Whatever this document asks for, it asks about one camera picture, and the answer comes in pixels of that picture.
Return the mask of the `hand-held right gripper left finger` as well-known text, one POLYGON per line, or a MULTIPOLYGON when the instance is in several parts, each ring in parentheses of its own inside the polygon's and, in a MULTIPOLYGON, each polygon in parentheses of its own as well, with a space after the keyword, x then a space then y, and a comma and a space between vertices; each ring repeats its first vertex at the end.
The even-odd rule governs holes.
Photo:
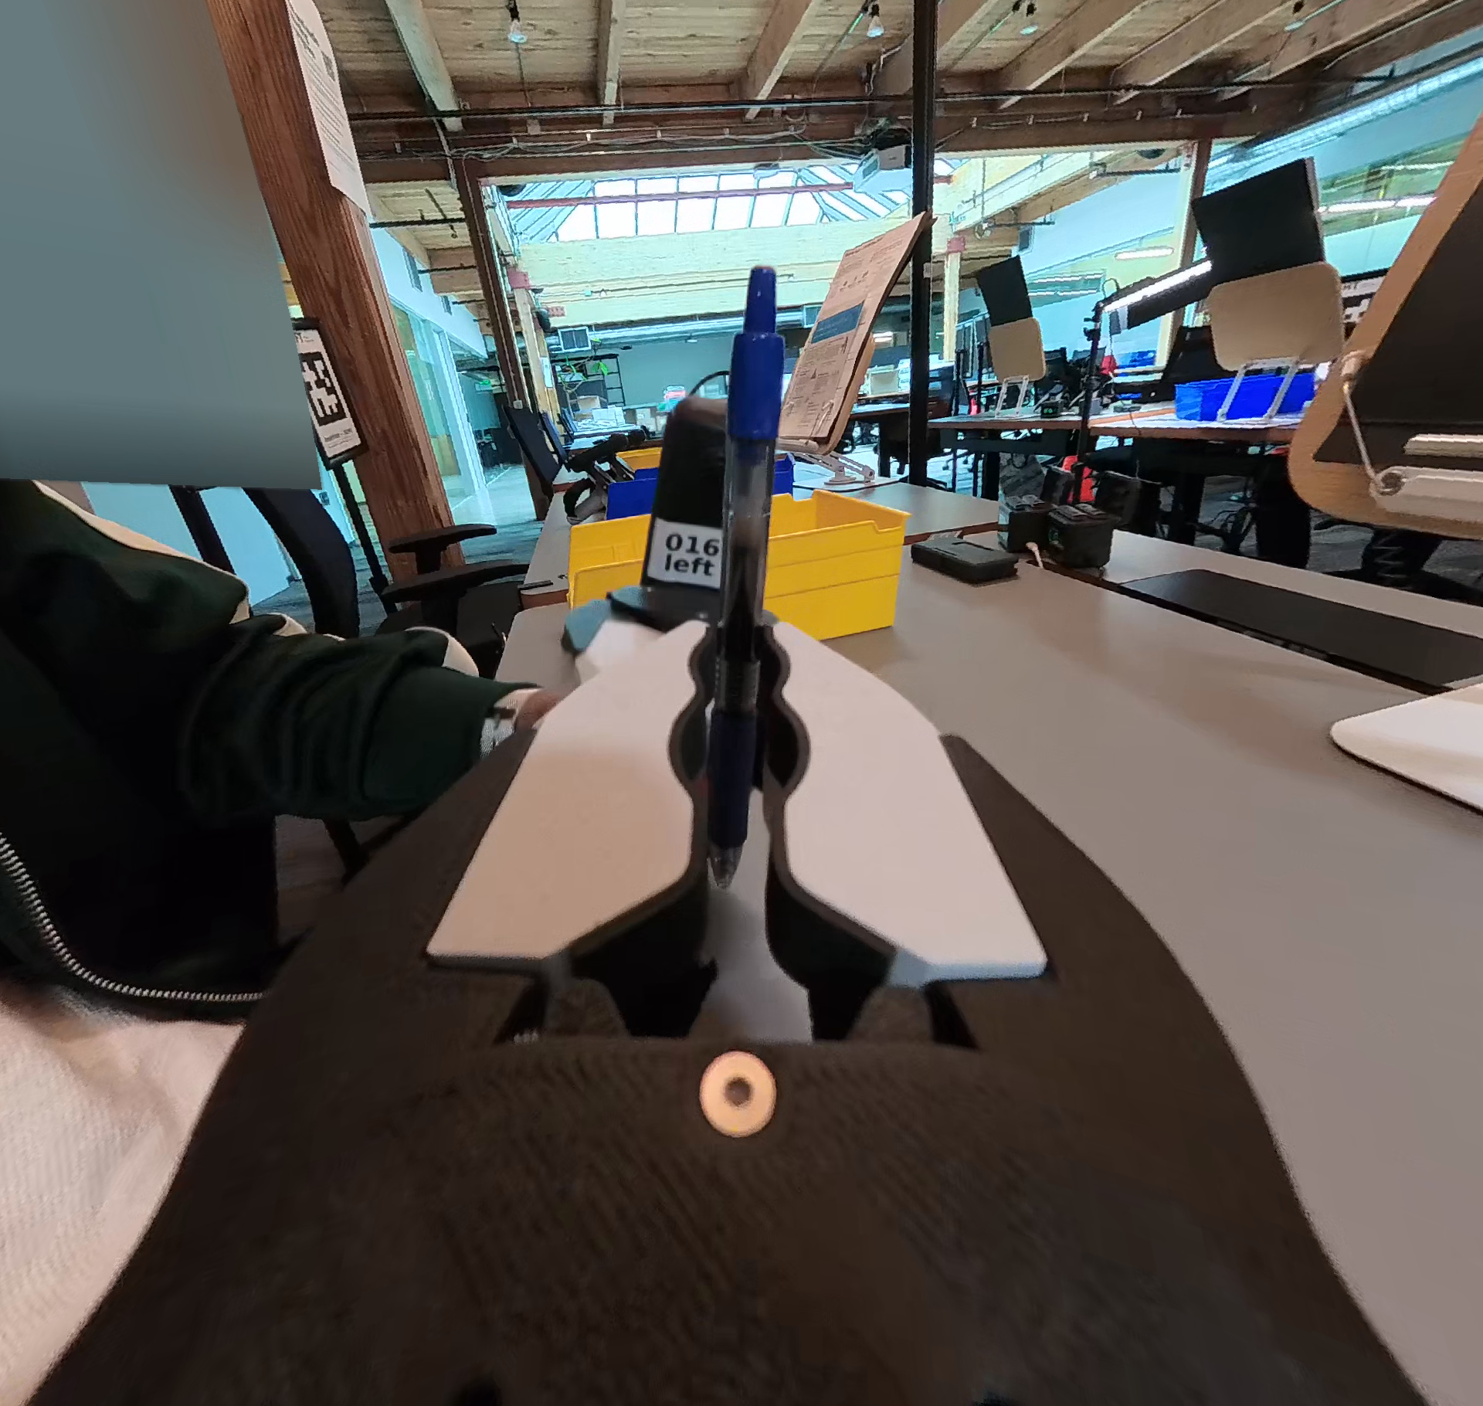
POLYGON ((639 1038, 683 1038, 711 988, 707 812, 701 803, 711 631, 693 692, 575 687, 522 745, 426 959, 589 979, 639 1038))

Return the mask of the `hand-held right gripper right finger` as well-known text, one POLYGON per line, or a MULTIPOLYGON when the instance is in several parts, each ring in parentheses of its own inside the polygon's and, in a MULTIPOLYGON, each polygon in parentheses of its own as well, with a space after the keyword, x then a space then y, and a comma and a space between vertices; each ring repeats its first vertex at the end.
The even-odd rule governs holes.
POLYGON ((778 622, 765 667, 765 933, 843 1040, 881 988, 1038 979, 1048 951, 980 812, 967 742, 778 622))

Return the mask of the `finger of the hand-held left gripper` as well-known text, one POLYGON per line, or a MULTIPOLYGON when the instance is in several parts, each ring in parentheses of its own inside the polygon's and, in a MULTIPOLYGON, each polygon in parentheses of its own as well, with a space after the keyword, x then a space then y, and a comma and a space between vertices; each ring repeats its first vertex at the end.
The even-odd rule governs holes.
POLYGON ((656 631, 633 621, 605 621, 579 655, 579 687, 604 692, 693 692, 695 624, 656 631))

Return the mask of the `blue pen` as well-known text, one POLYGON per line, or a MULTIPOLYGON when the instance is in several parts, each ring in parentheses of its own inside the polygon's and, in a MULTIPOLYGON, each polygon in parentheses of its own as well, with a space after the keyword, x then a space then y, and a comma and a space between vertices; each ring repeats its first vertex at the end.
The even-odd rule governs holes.
POLYGON ((723 564, 707 724, 707 866, 721 890, 732 882, 748 836, 784 361, 777 273, 754 267, 729 382, 723 564))

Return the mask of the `person's left forearm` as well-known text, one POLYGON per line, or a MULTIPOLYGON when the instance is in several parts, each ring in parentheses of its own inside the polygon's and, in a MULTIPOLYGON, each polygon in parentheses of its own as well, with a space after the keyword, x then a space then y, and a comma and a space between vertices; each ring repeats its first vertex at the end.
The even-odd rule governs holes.
POLYGON ((197 699, 179 770, 222 819, 413 813, 485 761, 482 724, 520 687, 434 626, 346 641, 246 624, 197 699))

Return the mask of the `grey desk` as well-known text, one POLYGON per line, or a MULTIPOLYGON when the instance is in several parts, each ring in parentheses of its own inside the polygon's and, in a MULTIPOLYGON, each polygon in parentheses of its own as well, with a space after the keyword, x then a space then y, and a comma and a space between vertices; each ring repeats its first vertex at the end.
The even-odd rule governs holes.
POLYGON ((843 652, 963 728, 1048 974, 765 1052, 551 1040, 600 1116, 509 1404, 1478 1404, 1482 819, 1327 745, 1400 693, 1088 583, 843 652))

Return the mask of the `wooden top office desk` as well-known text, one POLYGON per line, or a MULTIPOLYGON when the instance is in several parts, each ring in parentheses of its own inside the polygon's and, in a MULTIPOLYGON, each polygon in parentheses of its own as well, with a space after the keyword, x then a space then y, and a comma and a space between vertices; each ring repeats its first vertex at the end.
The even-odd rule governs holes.
POLYGON ((1299 415, 1179 420, 1173 407, 1099 415, 1088 426, 1063 413, 932 415, 929 455, 946 455, 952 487, 967 468, 976 497, 1036 494, 1042 481, 1007 480, 1008 470, 1083 464, 1091 475, 1120 473, 1151 487, 1136 506, 1136 531, 1175 543, 1212 539, 1236 553, 1255 542, 1255 477, 1282 455, 1299 415))

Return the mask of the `blue plastic bin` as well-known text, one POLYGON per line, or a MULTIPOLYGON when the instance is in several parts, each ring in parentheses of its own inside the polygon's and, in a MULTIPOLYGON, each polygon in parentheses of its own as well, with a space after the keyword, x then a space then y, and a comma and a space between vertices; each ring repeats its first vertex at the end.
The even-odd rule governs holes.
MULTIPOLYGON (((641 475, 631 475, 630 480, 611 481, 605 488, 605 519, 620 520, 653 513, 656 500, 656 477, 658 470, 645 470, 641 475)), ((774 462, 771 491, 777 496, 792 496, 792 480, 792 456, 778 455, 774 462)))
POLYGON ((1316 396, 1316 372, 1242 372, 1176 385, 1176 421, 1257 421, 1299 418, 1316 396))

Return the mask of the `cardboard sheet on white stand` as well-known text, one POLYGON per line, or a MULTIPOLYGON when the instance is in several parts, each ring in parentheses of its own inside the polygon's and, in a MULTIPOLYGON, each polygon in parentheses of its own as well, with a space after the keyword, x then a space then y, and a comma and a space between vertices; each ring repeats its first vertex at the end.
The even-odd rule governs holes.
POLYGON ((843 440, 874 354, 874 326, 909 267, 916 217, 843 254, 787 379, 777 444, 823 462, 843 440))

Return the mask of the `black office chair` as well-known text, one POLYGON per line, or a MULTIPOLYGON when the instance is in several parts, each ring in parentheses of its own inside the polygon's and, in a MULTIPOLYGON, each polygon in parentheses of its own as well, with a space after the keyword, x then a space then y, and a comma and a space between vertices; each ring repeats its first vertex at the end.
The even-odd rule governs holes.
POLYGON ((509 626, 522 608, 525 568, 516 563, 451 563, 447 553, 495 534, 494 525, 450 525, 392 542, 392 556, 414 574, 377 589, 377 617, 361 622, 361 586, 352 547, 311 491, 246 488, 244 497, 269 525, 307 592, 307 630, 319 636, 390 636, 420 624, 455 636, 479 670, 494 670, 509 626))

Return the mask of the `black flat box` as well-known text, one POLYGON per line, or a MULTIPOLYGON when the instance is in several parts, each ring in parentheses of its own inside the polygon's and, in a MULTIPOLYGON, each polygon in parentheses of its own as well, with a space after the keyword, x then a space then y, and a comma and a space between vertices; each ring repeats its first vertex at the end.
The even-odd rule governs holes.
POLYGON ((913 543, 909 561, 929 571, 967 586, 1011 581, 1018 574, 1018 557, 1011 551, 946 534, 913 543))

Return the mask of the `black pole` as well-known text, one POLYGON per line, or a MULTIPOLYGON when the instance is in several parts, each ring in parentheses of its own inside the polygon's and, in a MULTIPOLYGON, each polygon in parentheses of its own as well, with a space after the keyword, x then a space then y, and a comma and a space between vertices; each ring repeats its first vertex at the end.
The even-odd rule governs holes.
POLYGON ((909 263, 909 403, 905 477, 929 487, 929 421, 932 387, 932 202, 937 162, 937 16, 940 0, 914 0, 913 33, 913 214, 916 239, 909 263))

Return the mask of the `wooden board stand black panel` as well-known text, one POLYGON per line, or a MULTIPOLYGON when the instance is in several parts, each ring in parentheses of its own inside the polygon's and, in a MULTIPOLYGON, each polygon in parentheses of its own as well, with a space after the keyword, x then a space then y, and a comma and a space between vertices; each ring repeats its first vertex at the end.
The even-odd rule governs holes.
POLYGON ((1314 157, 1209 191, 1194 217, 1214 269, 1204 305, 1220 368, 1294 374, 1343 353, 1343 284, 1327 260, 1314 157))
POLYGON ((992 415, 1005 413, 1011 387, 1018 389, 1014 413, 1020 415, 1031 385, 1045 379, 1043 335, 1031 312, 1020 255, 982 267, 976 285, 987 305, 990 368, 998 380, 992 415))

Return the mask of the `wooden pillar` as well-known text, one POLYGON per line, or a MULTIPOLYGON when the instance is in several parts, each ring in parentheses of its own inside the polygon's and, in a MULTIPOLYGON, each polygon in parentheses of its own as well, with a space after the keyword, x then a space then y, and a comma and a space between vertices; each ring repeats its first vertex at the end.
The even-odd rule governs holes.
POLYGON ((358 475, 377 536, 451 525, 369 217, 330 178, 288 0, 208 0, 208 9, 288 278, 369 444, 358 475))

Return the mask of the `dark green zip jacket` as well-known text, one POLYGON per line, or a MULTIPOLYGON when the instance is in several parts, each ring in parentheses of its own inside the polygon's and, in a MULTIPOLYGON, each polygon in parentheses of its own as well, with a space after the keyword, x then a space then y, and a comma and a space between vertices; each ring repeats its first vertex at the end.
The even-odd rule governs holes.
POLYGON ((231 571, 3 481, 3 973, 187 1019, 268 993, 274 834, 297 816, 222 819, 179 770, 246 624, 316 636, 251 613, 231 571))

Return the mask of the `light bar lamp on tripod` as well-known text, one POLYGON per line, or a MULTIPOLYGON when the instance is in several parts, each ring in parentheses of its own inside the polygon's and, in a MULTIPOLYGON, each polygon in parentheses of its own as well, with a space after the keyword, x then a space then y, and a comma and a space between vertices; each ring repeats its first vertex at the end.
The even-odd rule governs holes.
POLYGON ((1084 473, 1089 459, 1089 418, 1091 403, 1104 375, 1104 326, 1111 320, 1114 330, 1127 330, 1151 317, 1163 317, 1166 313, 1176 313, 1196 300, 1188 293, 1196 285, 1196 293, 1204 293, 1214 285, 1212 281, 1212 259, 1197 260, 1196 266, 1179 267, 1176 273, 1166 273, 1163 276, 1149 276, 1112 296, 1104 296, 1089 320, 1084 323, 1084 335, 1089 342, 1089 357, 1083 380, 1080 407, 1077 407, 1077 451, 1074 466, 1074 503, 1083 500, 1084 473))

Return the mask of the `white paper notice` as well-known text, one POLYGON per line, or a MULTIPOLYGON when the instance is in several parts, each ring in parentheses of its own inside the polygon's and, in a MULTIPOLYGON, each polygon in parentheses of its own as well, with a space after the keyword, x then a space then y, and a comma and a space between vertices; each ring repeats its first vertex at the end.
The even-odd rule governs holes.
POLYGON ((343 103, 338 62, 320 7, 313 0, 283 3, 324 179, 369 223, 369 191, 343 103))

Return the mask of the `pale knit shirt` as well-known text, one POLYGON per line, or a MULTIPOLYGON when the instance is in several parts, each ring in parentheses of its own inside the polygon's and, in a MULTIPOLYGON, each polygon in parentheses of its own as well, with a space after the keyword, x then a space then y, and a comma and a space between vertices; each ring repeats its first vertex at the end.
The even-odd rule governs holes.
POLYGON ((25 1404, 154 1219, 240 1024, 3 974, 3 1402, 25 1404))

